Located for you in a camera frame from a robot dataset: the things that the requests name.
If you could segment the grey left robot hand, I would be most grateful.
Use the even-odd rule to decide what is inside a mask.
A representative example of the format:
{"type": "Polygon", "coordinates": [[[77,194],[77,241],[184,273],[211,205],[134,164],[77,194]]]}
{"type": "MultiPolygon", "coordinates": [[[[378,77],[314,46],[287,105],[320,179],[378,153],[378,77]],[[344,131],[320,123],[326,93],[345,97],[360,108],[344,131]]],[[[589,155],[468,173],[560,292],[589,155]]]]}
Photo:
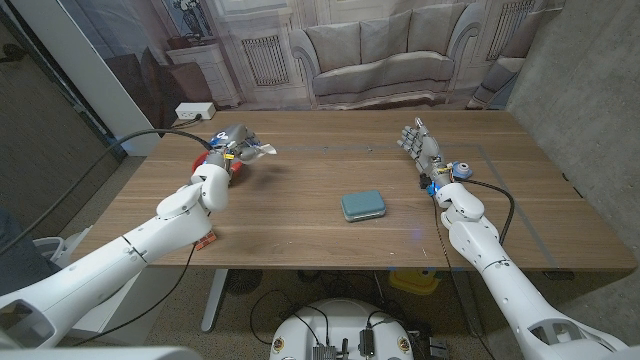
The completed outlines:
{"type": "Polygon", "coordinates": [[[262,145],[255,133],[243,124],[230,125],[213,135],[205,163],[217,165],[231,173],[233,161],[250,163],[259,155],[262,145]]]}

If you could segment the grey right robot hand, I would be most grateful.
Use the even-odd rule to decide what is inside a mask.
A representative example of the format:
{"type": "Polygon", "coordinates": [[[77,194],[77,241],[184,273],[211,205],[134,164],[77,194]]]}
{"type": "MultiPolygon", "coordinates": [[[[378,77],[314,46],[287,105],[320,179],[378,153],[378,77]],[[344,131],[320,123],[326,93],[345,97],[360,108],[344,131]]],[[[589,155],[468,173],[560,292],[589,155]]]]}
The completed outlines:
{"type": "Polygon", "coordinates": [[[452,182],[451,169],[442,160],[440,147],[420,117],[415,125],[405,126],[397,144],[415,161],[420,175],[424,175],[437,187],[452,182]]]}

